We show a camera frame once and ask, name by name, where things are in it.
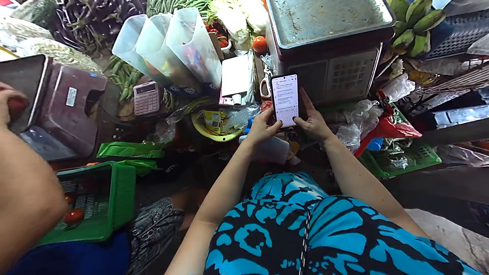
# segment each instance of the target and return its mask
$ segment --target green plastic basket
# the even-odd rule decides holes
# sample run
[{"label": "green plastic basket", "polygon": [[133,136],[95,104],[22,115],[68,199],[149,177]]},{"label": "green plastic basket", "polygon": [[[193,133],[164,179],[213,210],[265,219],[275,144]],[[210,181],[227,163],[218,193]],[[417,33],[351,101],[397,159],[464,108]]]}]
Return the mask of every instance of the green plastic basket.
[{"label": "green plastic basket", "polygon": [[405,169],[391,169],[387,157],[373,156],[369,150],[365,150],[358,160],[377,178],[390,178],[442,162],[429,145],[417,140],[414,140],[413,144],[400,155],[405,156],[409,161],[409,166]]},{"label": "green plastic basket", "polygon": [[[66,193],[76,194],[76,201],[70,208],[83,208],[85,218],[78,227],[68,230],[66,224],[60,221],[38,245],[68,241],[105,241],[112,231],[133,219],[135,167],[108,161],[56,175]],[[94,180],[80,181],[87,177]]]}]

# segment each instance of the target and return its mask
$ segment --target scissors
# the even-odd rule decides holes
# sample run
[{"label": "scissors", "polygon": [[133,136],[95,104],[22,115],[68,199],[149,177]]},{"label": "scissors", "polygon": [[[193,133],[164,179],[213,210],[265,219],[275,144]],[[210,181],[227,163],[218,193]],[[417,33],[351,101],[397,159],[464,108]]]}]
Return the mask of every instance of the scissors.
[{"label": "scissors", "polygon": [[[270,98],[270,76],[272,75],[272,72],[270,71],[270,68],[264,63],[263,64],[265,68],[263,69],[263,72],[265,73],[265,77],[261,80],[260,82],[260,95],[263,98]],[[263,84],[266,84],[267,90],[263,90]]]}]

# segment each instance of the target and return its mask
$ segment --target yellow packet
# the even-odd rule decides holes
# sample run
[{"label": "yellow packet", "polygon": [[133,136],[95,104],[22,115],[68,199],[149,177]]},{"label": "yellow packet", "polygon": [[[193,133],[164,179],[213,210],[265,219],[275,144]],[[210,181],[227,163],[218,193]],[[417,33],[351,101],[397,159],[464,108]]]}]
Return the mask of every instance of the yellow packet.
[{"label": "yellow packet", "polygon": [[223,112],[204,111],[205,128],[212,134],[220,135],[225,120]]}]

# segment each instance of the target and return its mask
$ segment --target calculator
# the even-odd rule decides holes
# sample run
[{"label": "calculator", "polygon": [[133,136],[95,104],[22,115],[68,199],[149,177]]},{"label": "calculator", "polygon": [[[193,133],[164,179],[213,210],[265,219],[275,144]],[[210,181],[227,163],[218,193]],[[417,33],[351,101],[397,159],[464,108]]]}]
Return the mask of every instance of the calculator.
[{"label": "calculator", "polygon": [[146,115],[157,112],[160,107],[160,92],[155,81],[134,87],[134,114]]}]

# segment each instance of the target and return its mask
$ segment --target yellow plastic bowl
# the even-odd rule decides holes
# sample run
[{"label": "yellow plastic bowl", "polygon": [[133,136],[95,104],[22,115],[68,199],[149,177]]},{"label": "yellow plastic bowl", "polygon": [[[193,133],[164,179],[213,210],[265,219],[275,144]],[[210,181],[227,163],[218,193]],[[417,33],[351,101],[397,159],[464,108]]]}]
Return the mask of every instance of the yellow plastic bowl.
[{"label": "yellow plastic bowl", "polygon": [[232,133],[226,136],[217,136],[209,133],[205,128],[205,123],[198,120],[199,114],[192,114],[192,123],[194,124],[195,129],[204,137],[210,138],[213,141],[217,142],[226,142],[235,139],[237,136],[241,134],[241,130]]}]

